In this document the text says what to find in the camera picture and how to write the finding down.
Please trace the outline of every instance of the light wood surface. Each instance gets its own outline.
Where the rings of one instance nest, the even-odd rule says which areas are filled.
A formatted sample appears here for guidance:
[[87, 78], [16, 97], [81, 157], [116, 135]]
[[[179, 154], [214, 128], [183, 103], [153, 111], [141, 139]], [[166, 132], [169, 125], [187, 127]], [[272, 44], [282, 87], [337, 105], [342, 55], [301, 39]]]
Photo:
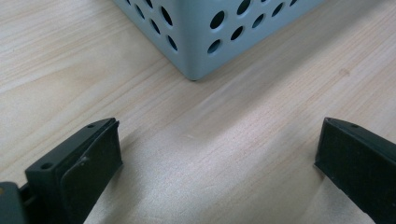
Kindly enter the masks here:
[[329, 0], [198, 82], [110, 0], [0, 0], [0, 180], [120, 120], [86, 223], [373, 223], [314, 166], [325, 117], [396, 142], [396, 1]]

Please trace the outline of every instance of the wood grain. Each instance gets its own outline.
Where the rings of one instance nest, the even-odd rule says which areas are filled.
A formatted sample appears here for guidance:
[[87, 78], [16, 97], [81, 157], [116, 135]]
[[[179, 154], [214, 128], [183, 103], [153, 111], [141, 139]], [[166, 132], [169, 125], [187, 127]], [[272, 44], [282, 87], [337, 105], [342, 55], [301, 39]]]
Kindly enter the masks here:
[[87, 223], [373, 223], [313, 162], [321, 122], [396, 142], [396, 1], [332, 0], [197, 82], [109, 0], [0, 0], [0, 180], [120, 120]]

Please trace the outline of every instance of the black plastic part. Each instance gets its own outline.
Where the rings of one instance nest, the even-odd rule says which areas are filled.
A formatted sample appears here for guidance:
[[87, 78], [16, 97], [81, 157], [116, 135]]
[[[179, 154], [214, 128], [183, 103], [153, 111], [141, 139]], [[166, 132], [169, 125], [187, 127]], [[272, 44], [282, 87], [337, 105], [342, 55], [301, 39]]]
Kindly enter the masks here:
[[326, 118], [315, 165], [376, 223], [396, 223], [396, 145]]
[[[7, 187], [0, 223], [83, 223], [122, 166], [118, 126], [104, 119], [73, 134], [26, 169], [28, 184], [21, 189], [0, 183]], [[9, 214], [21, 221], [6, 219]]]
[[28, 219], [18, 186], [11, 182], [0, 183], [0, 223], [24, 224]]

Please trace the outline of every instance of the plastic basket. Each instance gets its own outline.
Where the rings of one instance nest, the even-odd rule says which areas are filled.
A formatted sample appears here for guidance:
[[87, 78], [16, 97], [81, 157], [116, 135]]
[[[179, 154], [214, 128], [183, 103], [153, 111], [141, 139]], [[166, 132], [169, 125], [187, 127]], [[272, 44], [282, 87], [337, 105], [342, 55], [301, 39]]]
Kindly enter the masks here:
[[197, 80], [324, 0], [115, 0], [188, 79]]

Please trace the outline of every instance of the gray plastic basket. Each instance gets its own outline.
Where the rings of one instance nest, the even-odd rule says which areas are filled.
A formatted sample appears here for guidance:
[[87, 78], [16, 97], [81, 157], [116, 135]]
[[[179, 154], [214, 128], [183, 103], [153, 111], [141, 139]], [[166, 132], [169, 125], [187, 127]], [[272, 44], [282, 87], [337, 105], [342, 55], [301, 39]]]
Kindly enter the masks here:
[[324, 0], [114, 0], [189, 79], [197, 80]]

